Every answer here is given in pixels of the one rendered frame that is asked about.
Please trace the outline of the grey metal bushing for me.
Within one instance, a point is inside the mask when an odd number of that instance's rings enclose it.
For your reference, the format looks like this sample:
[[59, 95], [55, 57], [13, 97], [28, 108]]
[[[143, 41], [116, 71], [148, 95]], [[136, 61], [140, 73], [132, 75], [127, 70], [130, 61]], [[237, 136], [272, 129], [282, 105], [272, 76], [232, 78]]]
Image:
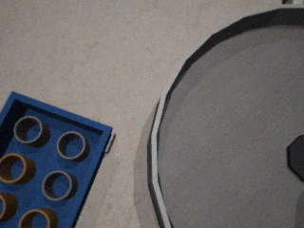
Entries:
[[[34, 140], [28, 142], [27, 132], [32, 126], [34, 126], [36, 124], [39, 124], [41, 127], [40, 133]], [[13, 133], [14, 133], [15, 138], [20, 143], [24, 143], [26, 145], [29, 145], [29, 146], [35, 147], [35, 148], [44, 146], [45, 144], [48, 143], [48, 141], [50, 139], [49, 127], [46, 124], [44, 124], [43, 122], [41, 122], [39, 119], [37, 119], [36, 117], [33, 117], [33, 116], [26, 116], [26, 117], [23, 117], [22, 119], [20, 119], [16, 123], [16, 125], [13, 129]]]
[[[73, 139], [82, 139], [84, 146], [80, 154], [78, 154], [75, 157], [67, 157], [67, 144], [73, 140]], [[78, 132], [75, 131], [68, 131], [64, 133], [57, 142], [57, 151], [60, 154], [61, 157], [71, 161], [71, 162], [82, 162], [87, 158], [90, 152], [90, 145], [88, 141]]]
[[[53, 192], [53, 183], [59, 176], [62, 176], [62, 175], [66, 175], [68, 177], [69, 189], [63, 197], [58, 199], [58, 197]], [[44, 178], [43, 184], [42, 184], [42, 190], [43, 190], [44, 195], [49, 200], [69, 200], [76, 194], [76, 192], [78, 190], [78, 182], [77, 182], [77, 179], [72, 174], [57, 170], [57, 171], [50, 172]]]

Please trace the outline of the grey round turntable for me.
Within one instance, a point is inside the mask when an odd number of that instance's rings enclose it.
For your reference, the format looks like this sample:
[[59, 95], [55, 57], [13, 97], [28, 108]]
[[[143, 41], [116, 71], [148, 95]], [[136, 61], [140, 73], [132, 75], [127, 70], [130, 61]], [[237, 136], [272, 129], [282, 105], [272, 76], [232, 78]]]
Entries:
[[163, 90], [147, 142], [161, 228], [304, 228], [304, 0], [282, 4], [209, 31]]

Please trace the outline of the bronze bushing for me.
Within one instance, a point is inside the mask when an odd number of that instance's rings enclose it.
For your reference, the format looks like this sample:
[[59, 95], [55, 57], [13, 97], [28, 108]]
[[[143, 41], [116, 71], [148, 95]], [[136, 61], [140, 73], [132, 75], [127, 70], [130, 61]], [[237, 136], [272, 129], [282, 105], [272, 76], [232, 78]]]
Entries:
[[11, 193], [0, 193], [0, 198], [4, 203], [4, 209], [0, 216], [0, 222], [11, 219], [17, 212], [18, 201]]
[[[10, 170], [15, 162], [22, 160], [24, 163], [24, 171], [22, 175], [13, 180]], [[18, 155], [8, 154], [0, 160], [0, 180], [6, 183], [24, 184], [31, 181], [36, 173], [36, 165], [30, 158]]]
[[33, 209], [26, 212], [20, 219], [19, 228], [32, 228], [32, 220], [38, 212], [44, 214], [47, 218], [47, 228], [57, 228], [58, 217], [56, 213], [49, 208]]

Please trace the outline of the blue crate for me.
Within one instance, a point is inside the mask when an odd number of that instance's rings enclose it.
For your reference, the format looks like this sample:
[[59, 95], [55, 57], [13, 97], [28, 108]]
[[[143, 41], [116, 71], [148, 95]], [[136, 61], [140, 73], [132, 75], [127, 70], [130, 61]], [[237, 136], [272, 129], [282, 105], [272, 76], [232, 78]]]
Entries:
[[[15, 138], [13, 129], [26, 116], [36, 117], [49, 127], [47, 144], [35, 148]], [[58, 153], [57, 142], [68, 131], [78, 132], [88, 141], [90, 152], [85, 160], [69, 161]], [[0, 159], [11, 153], [28, 157], [36, 165], [36, 173], [31, 181], [24, 184], [0, 180], [0, 192], [11, 193], [18, 201], [16, 214], [0, 222], [0, 228], [18, 228], [19, 220], [26, 212], [39, 208], [49, 208], [56, 213], [57, 228], [75, 228], [105, 156], [111, 132], [111, 126], [12, 91], [0, 112]], [[71, 199], [50, 200], [44, 195], [43, 180], [56, 170], [68, 172], [77, 179], [78, 190]]]

